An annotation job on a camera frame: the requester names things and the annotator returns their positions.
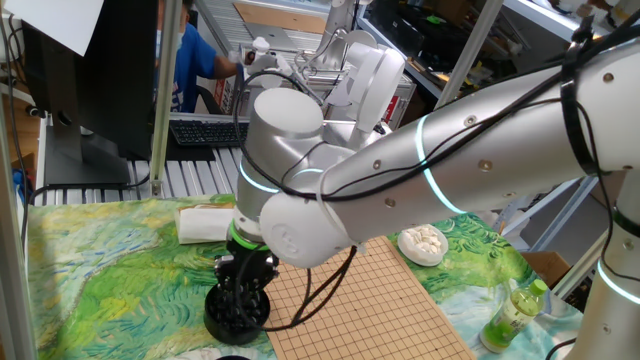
white robot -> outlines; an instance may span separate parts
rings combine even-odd
[[[375,236],[499,208],[597,165],[624,169],[606,263],[569,359],[637,359],[640,281],[625,276],[640,277],[640,258],[623,243],[640,244],[640,41],[616,45],[578,61],[579,80],[557,66],[505,81],[358,152],[322,144],[322,112],[311,98],[267,90],[251,114],[232,226],[283,261],[312,268]]]

keyboard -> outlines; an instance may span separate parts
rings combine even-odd
[[[249,123],[239,123],[240,140],[247,140]],[[202,122],[197,120],[171,120],[169,129],[180,146],[238,146],[232,122]]]

blue shirt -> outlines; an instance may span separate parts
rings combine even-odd
[[[197,77],[213,78],[216,51],[207,44],[195,27],[187,24],[182,46],[176,55],[171,111],[192,113],[196,110]]]

computer monitor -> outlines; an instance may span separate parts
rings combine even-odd
[[[118,146],[150,156],[157,16],[158,0],[106,0],[84,57],[23,25],[27,84],[53,119],[41,149],[47,185],[126,184]]]

wooden grid board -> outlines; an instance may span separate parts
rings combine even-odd
[[[297,14],[242,2],[233,3],[244,22],[315,34],[324,33],[326,22],[317,16]]]
[[[342,264],[348,250],[312,270],[312,291]],[[288,324],[304,298],[307,273],[281,263],[267,286],[267,326]],[[328,290],[309,306],[315,308]],[[280,360],[475,359],[446,316],[386,238],[356,254],[338,291],[315,316],[297,327],[270,332]]]

